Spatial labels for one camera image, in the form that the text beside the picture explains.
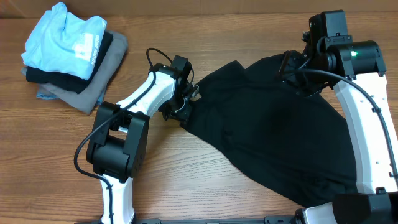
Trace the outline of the black t-shirt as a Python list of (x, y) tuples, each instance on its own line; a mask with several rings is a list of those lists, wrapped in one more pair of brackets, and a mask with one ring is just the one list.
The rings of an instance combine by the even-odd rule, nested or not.
[(278, 80), (282, 60), (275, 55), (250, 67), (233, 61), (200, 80), (185, 130), (304, 207), (356, 193), (346, 120), (320, 95), (304, 97)]

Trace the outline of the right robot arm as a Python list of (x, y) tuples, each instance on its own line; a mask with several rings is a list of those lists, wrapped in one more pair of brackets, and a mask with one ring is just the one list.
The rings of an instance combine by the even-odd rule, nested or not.
[(297, 210), (292, 223), (396, 223), (397, 136), (387, 101), (386, 64), (372, 40), (355, 42), (344, 11), (309, 19), (303, 33), (304, 63), (288, 69), (286, 55), (278, 76), (317, 93), (334, 90), (345, 114), (356, 164), (354, 194)]

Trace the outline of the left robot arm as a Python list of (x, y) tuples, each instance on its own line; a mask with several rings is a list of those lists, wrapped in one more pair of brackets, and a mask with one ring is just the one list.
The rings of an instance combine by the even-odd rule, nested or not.
[(147, 80), (126, 99), (99, 106), (86, 160), (102, 187), (100, 223), (134, 222), (133, 180), (145, 158), (150, 118), (160, 111), (165, 120), (188, 122), (190, 99), (199, 90), (188, 81), (191, 72), (188, 59), (177, 55), (170, 65), (150, 68)]

